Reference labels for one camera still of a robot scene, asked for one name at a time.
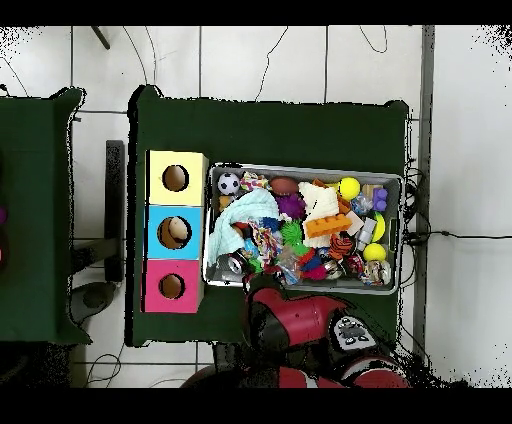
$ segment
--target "white wall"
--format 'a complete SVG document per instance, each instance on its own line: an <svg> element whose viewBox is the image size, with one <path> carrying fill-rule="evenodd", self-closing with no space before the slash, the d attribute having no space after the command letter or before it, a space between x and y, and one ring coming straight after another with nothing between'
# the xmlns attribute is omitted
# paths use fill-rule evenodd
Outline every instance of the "white wall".
<svg viewBox="0 0 512 424"><path fill-rule="evenodd" d="M434 230L512 234L512 64L481 35L436 26L430 219ZM512 240L432 236L428 252L426 347L437 372L510 386Z"/></svg>

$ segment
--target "dark green tablecloth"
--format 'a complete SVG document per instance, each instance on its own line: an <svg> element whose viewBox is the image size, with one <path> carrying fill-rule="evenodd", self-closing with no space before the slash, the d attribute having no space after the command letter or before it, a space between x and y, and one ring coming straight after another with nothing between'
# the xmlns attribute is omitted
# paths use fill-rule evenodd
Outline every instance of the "dark green tablecloth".
<svg viewBox="0 0 512 424"><path fill-rule="evenodd" d="M68 121L82 92L0 98L0 340L86 343L67 313L70 274Z"/></svg>
<svg viewBox="0 0 512 424"><path fill-rule="evenodd" d="M146 150L202 152L210 162L403 175L408 107L402 101L373 106L178 100L162 98L152 86L141 86L129 106L126 341L135 345L146 340L242 340L241 288L207 286L193 315L140 312ZM396 293L340 297L358 306L355 315L377 335L396 337Z"/></svg>

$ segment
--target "gray plastic bin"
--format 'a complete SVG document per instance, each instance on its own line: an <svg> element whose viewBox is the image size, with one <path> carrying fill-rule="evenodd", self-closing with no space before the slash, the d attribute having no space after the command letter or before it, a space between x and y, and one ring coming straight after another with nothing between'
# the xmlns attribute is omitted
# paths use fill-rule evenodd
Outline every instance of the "gray plastic bin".
<svg viewBox="0 0 512 424"><path fill-rule="evenodd" d="M217 206L219 204L219 192L215 186L219 176L224 172L231 172L238 177L242 177L245 171L254 172L258 175L265 175L269 180L273 177L288 176L297 181L311 182L315 178L326 184L336 183L343 177L354 177L361 185L363 184L381 184L388 190L387 208L383 212L386 221L386 233L379 241L382 245L388 246L387 261L392 267L392 280L384 286L367 286L361 281L342 277L337 280L312 281L303 280L296 285L287 285L287 290L303 290L315 292L339 292L339 293L360 293L374 295L388 295L396 291L400 284L400 269L402 258L402 232L403 219L402 212L405 205L404 182L399 175L378 174L370 172L350 172L350 171L331 171L326 169L311 168L289 168L265 165L224 165L221 163L214 164L210 167L207 183L211 187L211 203L206 210L206 230L203 255L203 278L208 284L218 286L242 286L241 276L233 273L227 265L227 260L222 257L218 260L217 265L207 266L207 249L208 239L214 229L214 221L219 212Z"/></svg>

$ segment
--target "purple toy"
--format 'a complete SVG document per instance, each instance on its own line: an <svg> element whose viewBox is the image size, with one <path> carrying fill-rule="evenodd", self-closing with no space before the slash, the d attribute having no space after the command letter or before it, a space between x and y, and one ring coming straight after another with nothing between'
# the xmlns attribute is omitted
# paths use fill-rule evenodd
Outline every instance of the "purple toy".
<svg viewBox="0 0 512 424"><path fill-rule="evenodd" d="M386 210L386 199L388 197L388 191L385 188L374 188L373 189L373 210L384 212Z"/></svg>
<svg viewBox="0 0 512 424"><path fill-rule="evenodd" d="M301 219L306 212L306 202L297 193L289 196L276 196L279 213L285 213L292 219Z"/></svg>
<svg viewBox="0 0 512 424"><path fill-rule="evenodd" d="M4 224L7 221L7 210L0 207L0 224Z"/></svg>

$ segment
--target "pink cube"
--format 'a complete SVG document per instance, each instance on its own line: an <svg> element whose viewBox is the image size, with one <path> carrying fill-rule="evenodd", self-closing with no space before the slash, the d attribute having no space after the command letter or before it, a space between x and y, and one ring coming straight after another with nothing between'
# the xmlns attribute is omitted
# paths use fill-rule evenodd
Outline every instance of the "pink cube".
<svg viewBox="0 0 512 424"><path fill-rule="evenodd" d="M148 259L147 261L147 272L143 276L146 295L142 312L196 313L203 297L199 261L177 259ZM162 280L171 275L174 281L180 280L181 290L163 287Z"/></svg>

